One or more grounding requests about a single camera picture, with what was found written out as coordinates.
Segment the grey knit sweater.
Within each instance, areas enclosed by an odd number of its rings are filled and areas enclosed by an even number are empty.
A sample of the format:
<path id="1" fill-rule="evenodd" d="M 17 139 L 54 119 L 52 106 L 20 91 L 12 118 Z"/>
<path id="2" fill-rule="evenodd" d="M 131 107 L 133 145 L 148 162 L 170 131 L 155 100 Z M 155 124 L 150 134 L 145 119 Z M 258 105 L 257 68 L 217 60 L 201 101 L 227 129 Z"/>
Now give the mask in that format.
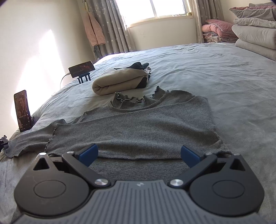
<path id="1" fill-rule="evenodd" d="M 106 105 L 70 123 L 57 120 L 16 137 L 4 153 L 9 158 L 28 152 L 62 155 L 91 144 L 99 148 L 93 168 L 111 181 L 168 180 L 184 167 L 182 146 L 202 154 L 230 154 L 217 134 L 207 98 L 161 88 L 141 99 L 116 93 Z"/>

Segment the round dark phone stand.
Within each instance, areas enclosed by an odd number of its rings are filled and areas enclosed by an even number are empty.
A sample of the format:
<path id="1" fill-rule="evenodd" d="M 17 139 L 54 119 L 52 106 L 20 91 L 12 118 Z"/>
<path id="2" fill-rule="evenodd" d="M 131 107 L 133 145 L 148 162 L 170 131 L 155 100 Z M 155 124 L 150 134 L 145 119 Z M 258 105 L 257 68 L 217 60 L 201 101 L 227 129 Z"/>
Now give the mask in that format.
<path id="1" fill-rule="evenodd" d="M 32 124 L 32 127 L 33 127 L 34 124 L 35 124 L 35 117 L 31 117 L 31 124 Z"/>

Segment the upright smartphone playing video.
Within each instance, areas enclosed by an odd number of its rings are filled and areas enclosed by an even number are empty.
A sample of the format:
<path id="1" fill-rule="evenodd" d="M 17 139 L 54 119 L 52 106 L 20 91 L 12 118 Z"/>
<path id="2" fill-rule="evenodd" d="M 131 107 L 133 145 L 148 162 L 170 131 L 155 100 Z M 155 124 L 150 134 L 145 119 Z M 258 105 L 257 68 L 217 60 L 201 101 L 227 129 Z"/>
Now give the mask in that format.
<path id="1" fill-rule="evenodd" d="M 30 130 L 32 128 L 32 117 L 29 112 L 26 90 L 14 94 L 14 104 L 20 132 Z"/>

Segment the light grey bed sheet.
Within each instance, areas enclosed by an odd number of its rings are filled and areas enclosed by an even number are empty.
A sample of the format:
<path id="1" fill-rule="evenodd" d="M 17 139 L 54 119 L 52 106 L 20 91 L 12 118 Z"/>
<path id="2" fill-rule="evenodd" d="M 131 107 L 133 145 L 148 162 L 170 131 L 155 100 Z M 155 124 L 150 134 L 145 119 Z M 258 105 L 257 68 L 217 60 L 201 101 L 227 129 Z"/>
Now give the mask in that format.
<path id="1" fill-rule="evenodd" d="M 157 86 L 163 90 L 185 90 L 206 97 L 213 112 L 217 132 L 233 153 L 240 153 L 255 172 L 265 190 L 260 214 L 275 221 L 275 61 L 229 43 L 188 44 L 131 53 L 109 55 L 95 63 L 91 82 L 74 80 L 49 98 L 34 116 L 40 117 L 34 128 L 11 140 L 65 119 L 71 122 L 85 111 L 110 102 L 113 95 L 98 96 L 92 82 L 106 71 L 134 62 L 150 63 L 153 69 L 146 88 L 125 91 L 129 97 L 151 96 Z M 11 223 L 19 216 L 13 191 L 27 167 L 37 156 L 27 153 L 9 159 L 1 152 L 1 223 Z M 128 161 L 95 162 L 96 171 L 111 171 L 119 180 L 146 180 L 145 172 L 138 177 L 134 164 L 157 169 L 161 162 Z"/>

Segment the folded beige garment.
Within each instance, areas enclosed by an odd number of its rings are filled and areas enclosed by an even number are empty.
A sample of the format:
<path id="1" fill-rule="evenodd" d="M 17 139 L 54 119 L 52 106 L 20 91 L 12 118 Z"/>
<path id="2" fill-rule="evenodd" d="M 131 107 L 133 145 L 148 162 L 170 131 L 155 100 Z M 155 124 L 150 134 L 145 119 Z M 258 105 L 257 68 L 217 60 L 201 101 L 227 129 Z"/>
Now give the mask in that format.
<path id="1" fill-rule="evenodd" d="M 136 62 L 129 67 L 114 68 L 93 81 L 92 90 L 103 96 L 147 86 L 152 69 L 149 63 Z"/>

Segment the landscape smartphone on stand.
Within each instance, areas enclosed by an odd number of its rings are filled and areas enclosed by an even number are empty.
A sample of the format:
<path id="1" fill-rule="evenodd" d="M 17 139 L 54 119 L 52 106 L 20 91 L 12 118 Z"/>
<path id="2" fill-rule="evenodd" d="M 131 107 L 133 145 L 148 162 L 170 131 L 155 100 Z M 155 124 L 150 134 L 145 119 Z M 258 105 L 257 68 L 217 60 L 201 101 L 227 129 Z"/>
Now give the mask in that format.
<path id="1" fill-rule="evenodd" d="M 84 74 L 95 70 L 95 67 L 91 61 L 84 62 L 78 65 L 74 65 L 68 68 L 70 75 L 72 78 L 81 77 Z"/>

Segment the striped folded blanket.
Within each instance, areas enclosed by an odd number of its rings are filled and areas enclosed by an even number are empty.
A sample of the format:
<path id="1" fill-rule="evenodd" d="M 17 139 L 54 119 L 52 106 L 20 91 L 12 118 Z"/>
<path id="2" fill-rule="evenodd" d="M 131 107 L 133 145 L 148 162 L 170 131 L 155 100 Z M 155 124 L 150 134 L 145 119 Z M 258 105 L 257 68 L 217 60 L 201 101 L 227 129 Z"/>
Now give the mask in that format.
<path id="1" fill-rule="evenodd" d="M 238 38 L 220 37 L 215 32 L 203 33 L 203 37 L 204 37 L 204 42 L 213 42 L 213 43 L 219 43 L 219 42 L 235 43 L 238 40 Z"/>

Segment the grey star curtain left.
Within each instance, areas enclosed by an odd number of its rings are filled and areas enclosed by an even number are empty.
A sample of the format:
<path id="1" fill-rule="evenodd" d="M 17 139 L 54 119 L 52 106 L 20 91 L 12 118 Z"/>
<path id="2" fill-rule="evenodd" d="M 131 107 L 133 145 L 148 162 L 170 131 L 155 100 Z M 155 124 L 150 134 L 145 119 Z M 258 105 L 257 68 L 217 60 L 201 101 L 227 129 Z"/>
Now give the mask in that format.
<path id="1" fill-rule="evenodd" d="M 116 1 L 83 1 L 83 3 L 86 12 L 91 12 L 100 24 L 106 40 L 105 44 L 93 47 L 96 60 L 107 55 L 136 50 Z"/>

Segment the grey star curtain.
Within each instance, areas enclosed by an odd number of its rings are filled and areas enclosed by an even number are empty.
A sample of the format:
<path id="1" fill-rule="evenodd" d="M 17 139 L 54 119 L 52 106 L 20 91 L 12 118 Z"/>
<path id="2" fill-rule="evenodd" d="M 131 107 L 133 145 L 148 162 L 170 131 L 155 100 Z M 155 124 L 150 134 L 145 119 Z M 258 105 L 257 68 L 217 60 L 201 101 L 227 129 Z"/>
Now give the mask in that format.
<path id="1" fill-rule="evenodd" d="M 83 3 L 86 12 L 91 12 L 100 24 L 106 40 L 105 44 L 93 47 L 96 60 L 107 55 L 136 50 L 116 1 L 83 1 Z"/>
<path id="2" fill-rule="evenodd" d="M 189 4 L 196 23 L 197 42 L 203 43 L 202 25 L 206 24 L 206 20 L 224 20 L 221 2 L 219 0 L 190 0 Z"/>

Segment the pink hanging jacket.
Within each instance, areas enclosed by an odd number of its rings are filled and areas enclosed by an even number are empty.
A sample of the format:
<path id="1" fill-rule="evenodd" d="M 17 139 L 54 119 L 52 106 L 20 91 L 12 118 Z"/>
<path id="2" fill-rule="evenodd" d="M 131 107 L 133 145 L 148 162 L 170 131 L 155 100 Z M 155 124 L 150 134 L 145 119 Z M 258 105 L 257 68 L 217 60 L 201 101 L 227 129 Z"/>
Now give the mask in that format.
<path id="1" fill-rule="evenodd" d="M 102 28 L 91 12 L 85 12 L 83 23 L 87 38 L 93 47 L 106 43 Z"/>

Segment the pink pillow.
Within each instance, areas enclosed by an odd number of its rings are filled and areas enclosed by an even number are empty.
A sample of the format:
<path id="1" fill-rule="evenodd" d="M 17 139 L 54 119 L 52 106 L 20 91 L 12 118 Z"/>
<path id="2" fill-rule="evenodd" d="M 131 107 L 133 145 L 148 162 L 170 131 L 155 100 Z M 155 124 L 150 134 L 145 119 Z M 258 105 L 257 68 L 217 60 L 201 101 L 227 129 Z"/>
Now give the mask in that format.
<path id="1" fill-rule="evenodd" d="M 206 24 L 202 25 L 203 33 L 214 32 L 223 38 L 237 38 L 236 34 L 232 31 L 232 23 L 216 19 L 209 19 L 205 22 Z"/>

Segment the folded white quilt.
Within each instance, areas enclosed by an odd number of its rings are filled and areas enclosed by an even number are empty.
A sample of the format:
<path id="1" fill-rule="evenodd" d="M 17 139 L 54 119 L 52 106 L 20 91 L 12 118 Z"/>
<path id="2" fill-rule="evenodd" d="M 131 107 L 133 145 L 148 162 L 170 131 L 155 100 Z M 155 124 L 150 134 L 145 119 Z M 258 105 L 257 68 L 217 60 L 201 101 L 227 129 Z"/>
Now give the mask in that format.
<path id="1" fill-rule="evenodd" d="M 232 31 L 238 37 L 236 47 L 275 61 L 275 28 L 233 25 Z"/>

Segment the grey star curtain right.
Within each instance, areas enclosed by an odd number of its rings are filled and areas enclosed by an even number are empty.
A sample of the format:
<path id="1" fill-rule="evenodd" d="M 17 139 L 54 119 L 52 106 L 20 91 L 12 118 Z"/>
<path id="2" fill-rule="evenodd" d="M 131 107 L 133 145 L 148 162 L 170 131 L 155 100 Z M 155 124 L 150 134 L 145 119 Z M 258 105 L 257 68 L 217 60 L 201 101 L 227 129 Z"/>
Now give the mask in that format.
<path id="1" fill-rule="evenodd" d="M 206 20 L 224 20 L 221 2 L 219 0 L 190 0 L 189 4 L 196 23 L 197 42 L 203 43 L 202 25 L 206 24 Z"/>

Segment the folded grey quilt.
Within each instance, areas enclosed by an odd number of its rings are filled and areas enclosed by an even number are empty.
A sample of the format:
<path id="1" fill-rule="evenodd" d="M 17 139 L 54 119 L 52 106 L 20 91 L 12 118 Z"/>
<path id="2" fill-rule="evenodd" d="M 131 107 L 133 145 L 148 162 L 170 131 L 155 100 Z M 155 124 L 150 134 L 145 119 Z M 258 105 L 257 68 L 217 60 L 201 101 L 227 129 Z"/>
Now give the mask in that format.
<path id="1" fill-rule="evenodd" d="M 233 7 L 229 9 L 237 18 L 236 25 L 275 28 L 275 6 Z"/>

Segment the grey pink-trimmed pillow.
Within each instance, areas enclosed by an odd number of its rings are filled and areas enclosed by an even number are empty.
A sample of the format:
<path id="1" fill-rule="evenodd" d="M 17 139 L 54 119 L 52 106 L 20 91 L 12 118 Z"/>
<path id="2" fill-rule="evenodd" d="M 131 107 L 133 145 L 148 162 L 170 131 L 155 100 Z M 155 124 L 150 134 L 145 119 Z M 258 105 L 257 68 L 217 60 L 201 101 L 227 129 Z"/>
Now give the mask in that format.
<path id="1" fill-rule="evenodd" d="M 275 3 L 267 2 L 267 3 L 260 3 L 260 4 L 252 4 L 249 3 L 246 7 L 232 7 L 229 10 L 244 10 L 244 9 L 266 9 L 266 8 L 273 8 L 275 7 Z"/>

